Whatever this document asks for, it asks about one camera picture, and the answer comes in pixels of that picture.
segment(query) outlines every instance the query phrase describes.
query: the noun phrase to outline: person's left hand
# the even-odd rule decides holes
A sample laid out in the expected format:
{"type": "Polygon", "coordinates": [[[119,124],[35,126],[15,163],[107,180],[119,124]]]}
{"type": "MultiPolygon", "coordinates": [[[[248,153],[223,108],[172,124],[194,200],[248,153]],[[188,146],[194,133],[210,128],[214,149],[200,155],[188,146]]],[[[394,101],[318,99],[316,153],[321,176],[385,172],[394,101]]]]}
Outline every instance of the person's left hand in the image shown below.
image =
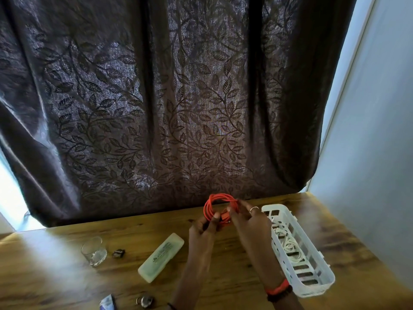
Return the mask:
{"type": "Polygon", "coordinates": [[[189,229],[187,265],[199,276],[204,276],[208,273],[219,218],[220,213],[216,212],[208,227],[204,230],[204,226],[208,221],[205,217],[201,217],[189,229]]]}

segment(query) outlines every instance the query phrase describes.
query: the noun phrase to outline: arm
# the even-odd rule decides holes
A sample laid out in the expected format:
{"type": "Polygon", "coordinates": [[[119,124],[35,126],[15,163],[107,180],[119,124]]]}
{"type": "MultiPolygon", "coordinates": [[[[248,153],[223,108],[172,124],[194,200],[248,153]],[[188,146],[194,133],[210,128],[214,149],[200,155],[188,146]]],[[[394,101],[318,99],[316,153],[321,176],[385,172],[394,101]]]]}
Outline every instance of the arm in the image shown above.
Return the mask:
{"type": "Polygon", "coordinates": [[[202,285],[208,275],[219,217],[220,213],[215,213],[205,231],[207,219],[204,217],[198,219],[189,229],[188,261],[170,302],[178,310],[195,308],[202,285]]]}
{"type": "MultiPolygon", "coordinates": [[[[258,208],[239,200],[240,213],[236,213],[228,207],[241,244],[250,257],[251,264],[255,268],[261,283],[265,289],[279,287],[285,276],[278,263],[276,255],[271,248],[271,221],[258,208]]],[[[303,310],[298,298],[290,293],[287,297],[274,303],[277,310],[303,310]]]]}

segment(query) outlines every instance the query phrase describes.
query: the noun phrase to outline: white plastic basket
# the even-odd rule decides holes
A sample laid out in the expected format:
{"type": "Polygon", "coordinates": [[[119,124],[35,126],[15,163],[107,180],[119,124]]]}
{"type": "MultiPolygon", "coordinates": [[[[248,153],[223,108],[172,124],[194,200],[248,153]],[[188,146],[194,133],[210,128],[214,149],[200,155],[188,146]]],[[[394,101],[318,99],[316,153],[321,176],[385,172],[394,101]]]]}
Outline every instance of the white plastic basket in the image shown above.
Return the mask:
{"type": "Polygon", "coordinates": [[[294,293],[302,298],[322,295],[335,281],[334,273],[324,261],[323,254],[315,248],[286,206],[265,205],[261,211],[273,222],[273,250],[294,293]],[[277,227],[296,240],[297,249],[303,257],[299,262],[292,263],[289,260],[288,255],[299,257],[299,252],[287,255],[280,242],[284,237],[280,236],[279,239],[275,233],[277,227]]]}

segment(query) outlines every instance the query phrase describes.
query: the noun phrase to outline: blue packet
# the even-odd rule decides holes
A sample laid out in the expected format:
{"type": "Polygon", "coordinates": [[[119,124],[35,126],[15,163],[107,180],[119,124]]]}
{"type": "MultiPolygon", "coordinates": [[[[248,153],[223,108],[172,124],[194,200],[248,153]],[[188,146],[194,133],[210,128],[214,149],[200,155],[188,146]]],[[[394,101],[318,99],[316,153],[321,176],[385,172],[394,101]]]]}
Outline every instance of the blue packet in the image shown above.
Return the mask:
{"type": "Polygon", "coordinates": [[[112,295],[109,295],[100,301],[99,310],[116,310],[115,301],[112,295]]]}

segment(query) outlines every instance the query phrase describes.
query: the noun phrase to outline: black beaded bracelet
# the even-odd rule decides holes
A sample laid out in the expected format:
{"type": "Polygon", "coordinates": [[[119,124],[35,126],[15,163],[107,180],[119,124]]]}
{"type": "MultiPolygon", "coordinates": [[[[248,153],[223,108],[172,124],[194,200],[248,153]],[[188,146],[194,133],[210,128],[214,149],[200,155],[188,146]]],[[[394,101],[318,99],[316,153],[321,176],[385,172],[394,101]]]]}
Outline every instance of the black beaded bracelet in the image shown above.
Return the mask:
{"type": "Polygon", "coordinates": [[[171,305],[169,302],[168,302],[168,306],[172,309],[172,310],[177,310],[177,308],[175,308],[173,305],[171,305]]]}
{"type": "Polygon", "coordinates": [[[287,297],[291,292],[292,292],[292,286],[290,285],[290,286],[288,286],[288,287],[286,288],[285,291],[283,291],[283,292],[281,292],[281,293],[279,293],[279,294],[276,294],[276,295],[267,295],[267,300],[268,300],[269,302],[275,303],[275,302],[280,301],[280,300],[283,299],[284,297],[287,297]]]}

